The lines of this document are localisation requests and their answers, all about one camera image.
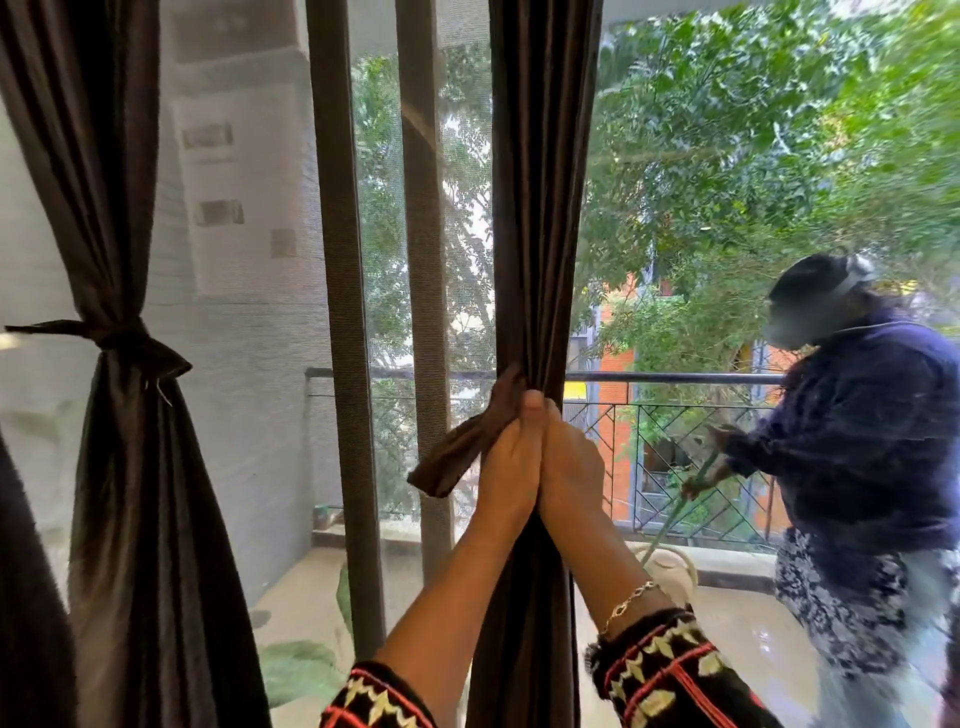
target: balcony railing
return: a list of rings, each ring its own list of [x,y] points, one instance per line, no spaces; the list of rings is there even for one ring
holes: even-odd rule
[[[332,418],[332,372],[311,368],[306,375],[317,385],[308,388],[309,399],[325,400],[319,409]],[[417,461],[413,373],[372,369],[371,376],[381,518],[412,525],[419,502],[405,476]],[[486,406],[493,379],[492,372],[450,373],[454,424]],[[740,373],[577,371],[566,379],[564,418],[596,443],[607,466],[607,513],[625,536],[643,539],[660,530],[680,485],[708,457],[706,425],[753,428],[774,405],[780,384],[779,375]],[[454,492],[460,523],[472,513],[477,475],[469,472]],[[776,485],[758,473],[731,479],[689,504],[667,542],[765,551],[784,526]]]

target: hand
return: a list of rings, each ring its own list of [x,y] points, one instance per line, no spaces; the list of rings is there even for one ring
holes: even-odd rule
[[[605,467],[597,447],[564,422],[552,401],[547,411],[538,510],[553,532],[556,527],[575,526],[586,516],[603,515]]]
[[[716,488],[719,484],[720,480],[717,479],[714,473],[709,473],[702,479],[696,475],[692,475],[680,486],[680,496],[684,500],[694,500],[704,491],[708,491],[710,488]]]
[[[528,390],[519,418],[500,433],[483,462],[476,515],[507,524],[516,533],[530,520],[540,491],[546,425],[543,393]]]
[[[718,452],[726,452],[732,435],[742,435],[744,431],[735,425],[707,425],[710,446]]]

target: navy jacket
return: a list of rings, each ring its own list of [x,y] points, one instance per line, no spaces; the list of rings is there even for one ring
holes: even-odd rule
[[[882,554],[960,542],[960,353],[884,311],[801,363],[779,406],[727,455],[777,478],[792,523]]]

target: finger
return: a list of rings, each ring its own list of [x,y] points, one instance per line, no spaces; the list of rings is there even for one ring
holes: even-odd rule
[[[543,452],[543,433],[547,426],[547,410],[543,392],[527,390],[523,395],[523,407],[520,410],[520,433],[515,449],[522,452],[525,460],[540,472],[540,457]]]

